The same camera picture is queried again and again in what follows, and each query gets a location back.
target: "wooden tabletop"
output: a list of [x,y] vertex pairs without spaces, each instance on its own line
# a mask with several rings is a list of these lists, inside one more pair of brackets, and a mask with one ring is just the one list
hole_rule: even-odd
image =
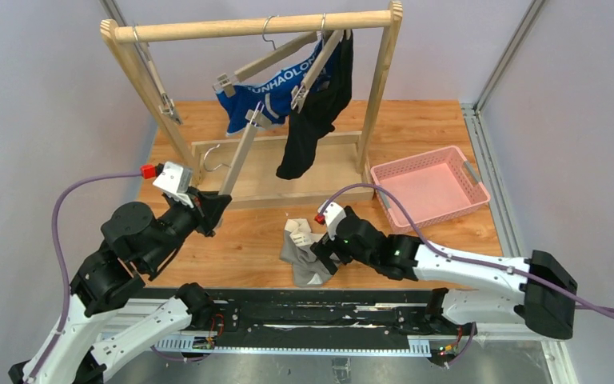
[[[187,142],[225,138],[228,118],[217,102],[177,102],[184,124],[180,127]],[[351,102],[336,120],[337,132],[360,130],[366,102]],[[261,135],[287,134],[287,125]],[[474,153],[456,101],[383,101],[369,151],[370,165],[420,154],[445,146],[458,146],[475,166]],[[179,162],[174,151],[159,133],[150,163]],[[278,164],[267,164],[272,172]],[[161,215],[167,205],[150,182],[143,183],[140,201],[148,203]],[[389,232],[389,224],[377,200],[357,202],[353,209],[378,230]],[[228,210],[223,225],[214,238],[192,234],[180,254],[152,282],[152,286],[180,286],[198,282],[206,287],[294,288],[291,265],[279,260],[283,228],[288,218],[307,218],[315,233],[323,233],[312,218],[316,206],[287,206],[263,210]],[[481,207],[476,213],[424,229],[433,242],[451,248],[502,255],[490,210]],[[432,289],[455,285],[444,282],[393,281],[373,269],[352,262],[343,266],[324,288],[353,289]]]

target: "white wall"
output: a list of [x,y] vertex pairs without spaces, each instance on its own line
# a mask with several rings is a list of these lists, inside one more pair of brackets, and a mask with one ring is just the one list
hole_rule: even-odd
[[[387,0],[118,0],[118,3],[131,25],[383,10],[388,5]],[[385,98],[475,101],[529,3],[530,0],[404,1],[404,21]],[[274,36],[277,43],[293,37]],[[381,29],[356,32],[355,99],[368,98],[380,36]],[[259,36],[151,45],[165,88],[172,98],[179,100],[215,100],[211,85],[218,75],[232,73],[271,49],[271,44]],[[301,61],[308,50],[311,48],[259,74],[253,81],[266,81],[281,67]]]
[[[552,1],[484,112],[527,250],[614,306],[614,2]],[[581,313],[580,382],[614,382],[614,321]]]
[[[55,198],[80,178],[136,169],[155,131],[100,38],[103,18],[96,1],[0,0],[0,383],[34,355],[59,315]],[[135,182],[102,182],[65,202],[71,271],[135,190]]]

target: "pink plastic basket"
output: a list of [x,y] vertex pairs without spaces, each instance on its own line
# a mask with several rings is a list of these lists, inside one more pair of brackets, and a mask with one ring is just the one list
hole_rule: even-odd
[[[374,166],[371,175],[378,186],[399,199],[419,227],[471,214],[491,199],[484,183],[456,146]],[[377,199],[385,208],[394,234],[411,230],[396,204],[380,193]]]

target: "red cable plug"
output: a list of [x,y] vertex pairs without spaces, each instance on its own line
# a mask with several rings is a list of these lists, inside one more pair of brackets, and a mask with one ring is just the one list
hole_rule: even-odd
[[145,180],[157,177],[157,167],[151,164],[145,164],[144,166],[141,166],[140,171],[142,172],[142,178],[144,178]]

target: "gray garment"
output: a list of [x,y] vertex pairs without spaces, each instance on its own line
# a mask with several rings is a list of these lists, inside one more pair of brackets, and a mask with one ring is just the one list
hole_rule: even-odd
[[[307,220],[303,218],[290,219],[284,230],[284,245],[279,259],[293,264],[293,284],[300,288],[322,286],[332,275],[322,262],[309,249],[313,242],[321,239],[320,234],[313,234]],[[340,259],[331,254],[331,260],[336,266]]]

